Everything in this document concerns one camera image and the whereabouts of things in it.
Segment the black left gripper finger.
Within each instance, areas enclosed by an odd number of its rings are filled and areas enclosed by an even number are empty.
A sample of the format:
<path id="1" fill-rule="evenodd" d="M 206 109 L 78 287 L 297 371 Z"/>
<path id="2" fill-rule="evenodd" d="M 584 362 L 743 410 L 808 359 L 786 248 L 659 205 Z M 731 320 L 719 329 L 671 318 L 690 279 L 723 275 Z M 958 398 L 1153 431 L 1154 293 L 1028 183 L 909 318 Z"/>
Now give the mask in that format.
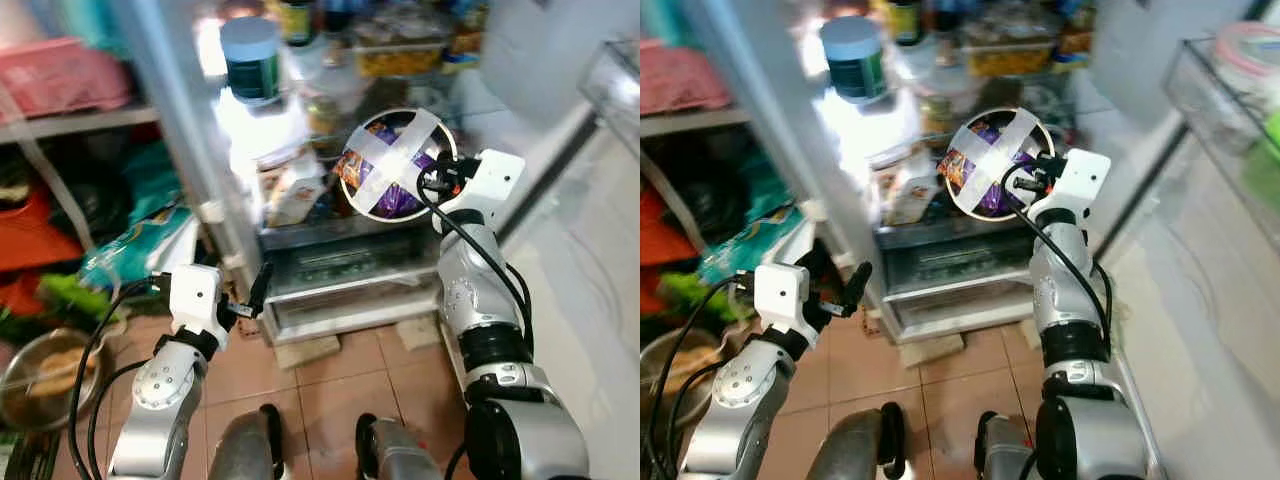
<path id="1" fill-rule="evenodd" d="M 873 274 L 869 261 L 860 262 L 845 285 L 845 312 L 855 314 L 865 294 L 865 288 Z"/>
<path id="2" fill-rule="evenodd" d="M 262 312 L 265 300 L 268 297 L 268 292 L 270 288 L 273 273 L 274 273 L 274 265 L 271 262 L 265 262 L 261 266 L 250 289 L 250 298 L 247 301 L 248 314 Z"/>

